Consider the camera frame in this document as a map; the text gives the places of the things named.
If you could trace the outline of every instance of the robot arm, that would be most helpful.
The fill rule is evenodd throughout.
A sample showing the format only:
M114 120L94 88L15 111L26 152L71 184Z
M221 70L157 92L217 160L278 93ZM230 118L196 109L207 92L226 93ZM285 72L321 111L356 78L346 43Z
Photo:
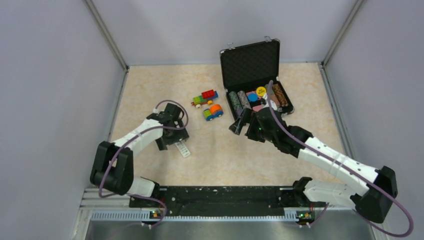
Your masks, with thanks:
M185 128L179 130L164 129L164 127L182 128L184 126L182 113L182 109L177 105L168 103L164 111L157 112L155 109L154 113L150 114L140 126L124 137L114 142L101 142L97 147L90 182L100 186L114 154L121 146L138 135L138 138L119 152L116 165L111 168L106 176L104 188L119 195L129 194L150 197L159 188L159 184L143 177L134 176L134 156L137 156L153 141L156 141L159 150L167 150L167 145L188 139L189 134Z
M279 113L275 110L275 106L272 107L274 113L278 116ZM396 177L392 169L386 166L382 169L377 169L362 164L331 149L318 138L314 137L309 131L299 126L287 126L281 118L279 121L288 132L307 146L349 167L385 190L392 197L395 198L397 196ZM245 134L247 138L262 143L265 141L271 142L281 152L315 164L345 183L328 183L310 177L302 177L301 180L293 184L293 190L301 195L300 198L304 198L310 202L326 202L343 205L356 209L359 214L372 222L382 223L384 221L392 202L382 193L370 188L363 180L342 168L339 164L336 164L334 161L329 161L290 138L277 125L271 115L268 104L265 104L258 112L252 112L252 110L245 108L241 116L229 127L229 129L239 135L242 127L247 123L249 123L249 127Z

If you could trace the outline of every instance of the blue poker chip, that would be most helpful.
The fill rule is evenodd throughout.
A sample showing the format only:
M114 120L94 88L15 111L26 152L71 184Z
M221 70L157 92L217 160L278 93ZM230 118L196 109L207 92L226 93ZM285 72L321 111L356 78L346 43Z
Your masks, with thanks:
M256 102L259 97L258 95L256 95L256 93L251 93L249 94L249 96L247 96L247 99L249 99L250 102Z

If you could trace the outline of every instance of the beige floor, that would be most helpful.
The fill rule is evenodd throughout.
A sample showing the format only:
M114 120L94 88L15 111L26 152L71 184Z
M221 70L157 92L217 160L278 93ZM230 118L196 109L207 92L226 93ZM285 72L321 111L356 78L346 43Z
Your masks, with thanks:
M309 130L328 146L342 151L318 65L281 64L279 79L295 107L295 112L285 117L286 122ZM191 101L210 89L221 95L215 103L222 106L224 115L206 122L202 110L191 106ZM161 185L291 185L303 176L337 182L320 168L279 152L269 142L255 142L230 132L228 127L234 120L223 93L217 64L132 66L112 140L141 124L159 101L172 99L188 111L190 138L185 144L191 155L183 158L174 145L159 151L151 143L134 158L136 175Z

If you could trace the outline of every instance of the open case lid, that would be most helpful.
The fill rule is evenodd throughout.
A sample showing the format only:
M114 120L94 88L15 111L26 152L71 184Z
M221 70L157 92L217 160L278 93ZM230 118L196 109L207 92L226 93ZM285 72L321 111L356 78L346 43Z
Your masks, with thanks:
M279 74L280 40L222 50L220 61L223 85L229 92L254 82L275 80Z

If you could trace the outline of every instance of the wooden toy vehicle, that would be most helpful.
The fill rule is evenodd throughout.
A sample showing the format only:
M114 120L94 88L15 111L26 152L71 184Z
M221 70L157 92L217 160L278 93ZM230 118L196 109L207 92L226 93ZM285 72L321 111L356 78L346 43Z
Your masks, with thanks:
M223 108L219 104L215 104L203 111L203 116L206 121L212 121L214 118L219 118L224 114Z
M209 91L204 91L200 96L193 97L192 106L196 106L197 109L201 108L203 104L212 105L214 103L213 99L218 97L217 91L213 89Z

